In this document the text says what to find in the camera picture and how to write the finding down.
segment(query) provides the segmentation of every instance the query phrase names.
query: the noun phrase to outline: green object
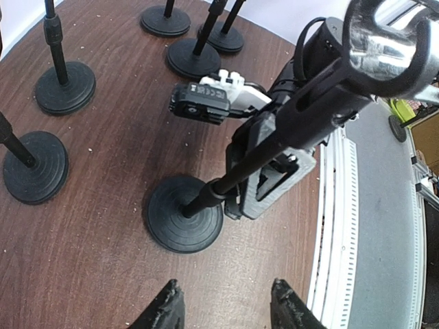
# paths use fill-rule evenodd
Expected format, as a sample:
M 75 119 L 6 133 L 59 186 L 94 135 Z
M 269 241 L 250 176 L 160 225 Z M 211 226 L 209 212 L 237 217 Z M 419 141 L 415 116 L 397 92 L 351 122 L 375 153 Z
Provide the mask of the green object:
M 391 99 L 389 103 L 392 108 L 392 113 L 395 114 L 401 122 L 409 121 L 416 116 L 412 107 L 403 99 L 398 101 Z

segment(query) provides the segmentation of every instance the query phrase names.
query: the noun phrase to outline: small black camera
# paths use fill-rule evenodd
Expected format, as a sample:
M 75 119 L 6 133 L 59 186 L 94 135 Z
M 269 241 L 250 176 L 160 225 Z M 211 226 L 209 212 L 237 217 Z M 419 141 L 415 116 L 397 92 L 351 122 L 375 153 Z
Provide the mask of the small black camera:
M 169 109 L 177 117 L 221 124 L 230 114 L 230 102 L 225 90 L 206 84 L 178 84 Z

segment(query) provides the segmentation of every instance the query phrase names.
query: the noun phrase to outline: cable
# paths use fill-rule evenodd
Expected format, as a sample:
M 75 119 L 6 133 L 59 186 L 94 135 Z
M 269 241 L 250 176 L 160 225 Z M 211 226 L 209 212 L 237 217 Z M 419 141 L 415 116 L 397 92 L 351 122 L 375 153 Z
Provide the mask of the cable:
M 303 31 L 300 33 L 299 39 L 297 40 L 296 51 L 294 52 L 293 56 L 294 77 L 296 77 L 298 81 L 307 81 L 307 78 L 305 77 L 305 72 L 303 71 L 303 47 L 305 45 L 305 39 L 307 37 L 308 31 L 314 24 L 318 22 L 324 22 L 325 20 L 326 18 L 324 17 L 317 17 L 316 19 L 313 19 L 307 24 L 307 26 L 305 26 Z

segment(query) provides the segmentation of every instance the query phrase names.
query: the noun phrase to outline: wooden table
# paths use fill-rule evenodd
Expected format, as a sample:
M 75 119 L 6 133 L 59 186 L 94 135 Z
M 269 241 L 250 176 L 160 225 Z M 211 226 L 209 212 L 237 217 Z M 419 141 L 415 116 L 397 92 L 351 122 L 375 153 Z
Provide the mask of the wooden table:
M 270 288 L 286 279 L 306 299 L 315 243 L 318 170 L 256 221 L 227 219 L 199 254 L 172 254 L 143 227 L 142 207 L 163 178 L 224 173 L 225 148 L 238 127 L 174 117 L 167 110 L 182 80 L 165 66 L 173 40 L 139 27 L 148 6 L 164 1 L 66 0 L 58 10 L 67 60 L 95 72 L 92 103 L 69 117 L 48 117 L 34 99 L 51 65 L 38 24 L 0 63 L 0 109 L 17 136 L 56 134 L 69 150 L 67 185 L 49 203 L 25 206 L 0 184 L 0 327 L 125 328 L 176 278 L 185 292 L 186 328 L 270 328 Z M 177 1 L 192 19 L 198 0 Z M 246 46 L 223 67 L 269 87 L 293 46 L 238 19 Z M 5 148 L 0 149 L 0 158 Z

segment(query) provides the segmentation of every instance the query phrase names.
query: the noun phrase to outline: black stand base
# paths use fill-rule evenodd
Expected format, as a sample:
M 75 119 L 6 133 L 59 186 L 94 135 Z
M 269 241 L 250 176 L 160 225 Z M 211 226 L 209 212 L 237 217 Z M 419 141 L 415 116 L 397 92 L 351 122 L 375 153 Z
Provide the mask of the black stand base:
M 183 39 L 169 46 L 167 63 L 171 70 L 182 77 L 201 79 L 221 68 L 221 58 L 210 45 L 205 45 L 200 56 L 192 54 L 196 39 Z
M 207 39 L 207 43 L 223 54 L 239 53 L 244 47 L 244 37 L 234 27 L 227 34 L 221 33 L 223 25 L 224 22 L 215 24 L 209 39 Z M 198 35 L 200 35 L 202 28 L 203 25 L 200 26 Z
M 400 143 L 404 143 L 407 140 L 407 132 L 405 128 L 401 127 L 401 120 L 396 115 L 389 117 L 389 125 L 393 135 Z
M 165 6 L 163 5 L 148 8 L 142 13 L 141 27 L 146 32 L 163 38 L 175 38 L 189 31 L 191 19 L 185 12 L 174 8 L 169 18 L 165 17 L 164 13 Z
M 191 176 L 176 176 L 161 182 L 152 193 L 144 212 L 145 224 L 154 240 L 180 254 L 200 252 L 220 235 L 223 223 L 221 206 L 204 209 L 186 218 L 182 207 L 198 196 L 204 182 Z
M 93 97 L 96 80 L 93 71 L 80 62 L 66 63 L 69 82 L 58 83 L 52 67 L 36 84 L 36 101 L 46 114 L 62 116 L 83 108 Z
M 54 197 L 67 180 L 67 151 L 61 141 L 48 132 L 30 132 L 20 141 L 37 164 L 29 169 L 9 151 L 3 165 L 6 188 L 24 204 L 42 204 Z

